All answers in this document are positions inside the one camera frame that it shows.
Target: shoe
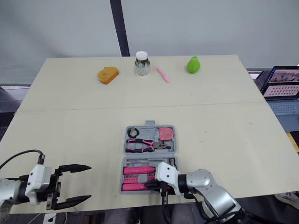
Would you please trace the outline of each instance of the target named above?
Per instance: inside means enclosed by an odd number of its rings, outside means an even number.
[[[288,192],[274,195],[283,203],[289,204],[299,210],[299,195],[296,192]]]

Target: pink tape measure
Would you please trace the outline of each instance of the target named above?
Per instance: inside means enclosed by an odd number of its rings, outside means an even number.
[[[159,139],[161,141],[169,141],[173,138],[173,129],[170,127],[159,128]]]

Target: laptop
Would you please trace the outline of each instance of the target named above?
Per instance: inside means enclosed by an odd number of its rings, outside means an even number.
[[[263,78],[261,93],[284,129],[299,130],[299,67],[275,66]]]

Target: power strip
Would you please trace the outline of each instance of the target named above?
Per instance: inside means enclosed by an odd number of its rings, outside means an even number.
[[[43,224],[55,224],[57,213],[45,213],[45,217],[43,218]]]

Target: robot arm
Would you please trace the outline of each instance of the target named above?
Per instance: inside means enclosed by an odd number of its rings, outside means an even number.
[[[206,169],[198,169],[188,174],[180,174],[175,167],[161,162],[155,173],[155,179],[170,185],[175,194],[198,193],[204,198],[203,210],[209,217],[221,217],[231,212],[239,212],[239,203],[221,186]],[[219,220],[224,223],[232,216]]]
[[[206,169],[180,174],[175,167],[161,162],[156,168],[155,179],[146,182],[145,186],[151,190],[161,191],[163,215],[167,223],[170,223],[170,218],[165,214],[164,205],[167,203],[165,196],[184,194],[185,198],[196,200],[200,215],[208,223],[216,221],[221,224],[282,224],[246,212],[223,187],[216,183],[213,175]],[[198,193],[204,198],[202,207],[189,192]]]
[[[57,203],[61,187],[59,177],[63,175],[63,172],[76,173],[91,169],[91,167],[78,164],[63,165],[51,174],[52,168],[42,163],[37,164],[29,175],[19,178],[0,178],[0,223],[6,223],[10,209],[16,204],[30,202],[32,205],[38,205],[40,202],[47,202],[47,210],[59,210],[73,207],[91,197],[91,195],[77,196]]]

